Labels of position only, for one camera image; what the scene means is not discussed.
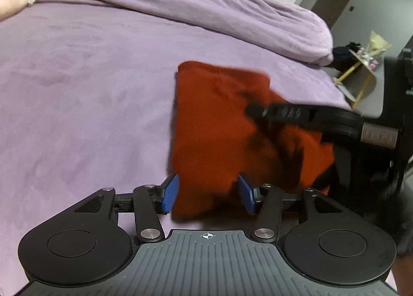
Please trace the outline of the purple bed sheet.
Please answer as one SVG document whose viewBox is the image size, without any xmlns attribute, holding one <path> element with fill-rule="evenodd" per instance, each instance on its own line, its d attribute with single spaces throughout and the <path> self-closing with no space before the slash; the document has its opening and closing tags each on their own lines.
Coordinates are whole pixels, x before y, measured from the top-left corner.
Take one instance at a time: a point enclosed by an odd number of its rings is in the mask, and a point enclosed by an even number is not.
<svg viewBox="0 0 413 296">
<path fill-rule="evenodd" d="M 18 244 L 103 187 L 166 177 L 185 61 L 264 72 L 290 102 L 345 107 L 322 69 L 216 32 L 125 9 L 37 3 L 1 23 L 1 294 L 27 280 Z"/>
</svg>

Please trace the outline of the purple rumpled blanket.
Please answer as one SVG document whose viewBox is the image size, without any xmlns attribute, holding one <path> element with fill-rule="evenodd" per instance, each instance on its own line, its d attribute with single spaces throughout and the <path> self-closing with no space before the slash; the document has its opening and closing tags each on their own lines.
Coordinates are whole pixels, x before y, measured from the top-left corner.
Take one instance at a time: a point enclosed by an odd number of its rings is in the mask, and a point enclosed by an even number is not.
<svg viewBox="0 0 413 296">
<path fill-rule="evenodd" d="M 333 41 L 317 14 L 275 0 L 37 0 L 117 6 L 203 27 L 293 60 L 327 66 Z"/>
</svg>

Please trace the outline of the black bag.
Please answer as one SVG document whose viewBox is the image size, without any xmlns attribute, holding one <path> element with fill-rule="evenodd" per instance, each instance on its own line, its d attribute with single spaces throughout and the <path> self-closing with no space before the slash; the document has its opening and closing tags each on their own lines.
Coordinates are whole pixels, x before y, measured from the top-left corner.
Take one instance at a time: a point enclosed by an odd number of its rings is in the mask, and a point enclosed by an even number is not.
<svg viewBox="0 0 413 296">
<path fill-rule="evenodd" d="M 333 61 L 329 67 L 338 70 L 339 72 L 346 72 L 353 67 L 358 60 L 350 51 L 358 52 L 361 49 L 360 43 L 349 42 L 345 46 L 338 46 L 333 48 Z"/>
</svg>

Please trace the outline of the rust red knit sweater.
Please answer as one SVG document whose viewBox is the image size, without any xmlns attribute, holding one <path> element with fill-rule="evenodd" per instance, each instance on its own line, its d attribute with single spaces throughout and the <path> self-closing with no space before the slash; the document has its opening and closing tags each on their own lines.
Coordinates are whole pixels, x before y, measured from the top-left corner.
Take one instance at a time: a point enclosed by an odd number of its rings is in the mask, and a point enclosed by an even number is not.
<svg viewBox="0 0 413 296">
<path fill-rule="evenodd" d="M 237 203 L 239 174 L 294 192 L 334 163 L 332 145 L 318 132 L 285 124 L 270 139 L 245 113 L 249 104 L 273 102 L 282 98 L 265 74 L 194 61 L 179 65 L 171 147 L 171 168 L 180 179 L 175 219 L 196 219 Z"/>
</svg>

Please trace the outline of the yellow legged side table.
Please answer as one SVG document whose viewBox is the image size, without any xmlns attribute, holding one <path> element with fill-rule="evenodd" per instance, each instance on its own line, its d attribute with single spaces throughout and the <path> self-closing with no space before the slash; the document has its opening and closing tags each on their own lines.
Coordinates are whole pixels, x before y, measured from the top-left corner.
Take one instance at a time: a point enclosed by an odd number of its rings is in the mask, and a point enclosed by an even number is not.
<svg viewBox="0 0 413 296">
<path fill-rule="evenodd" d="M 334 85 L 346 97 L 355 109 L 363 98 L 370 82 L 376 79 L 375 69 L 378 66 L 378 60 L 372 54 L 364 49 L 359 51 L 349 50 L 349 55 L 356 60 L 340 77 L 334 78 Z"/>
</svg>

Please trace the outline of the cream wrapped bouquet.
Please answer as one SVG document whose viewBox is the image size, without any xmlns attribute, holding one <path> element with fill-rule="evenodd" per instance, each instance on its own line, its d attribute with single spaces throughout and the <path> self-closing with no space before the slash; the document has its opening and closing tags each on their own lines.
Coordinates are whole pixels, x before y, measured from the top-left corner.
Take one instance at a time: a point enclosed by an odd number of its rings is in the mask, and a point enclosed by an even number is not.
<svg viewBox="0 0 413 296">
<path fill-rule="evenodd" d="M 377 58 L 387 51 L 392 45 L 388 43 L 381 35 L 371 31 L 367 48 L 363 50 L 361 56 L 365 59 Z"/>
</svg>

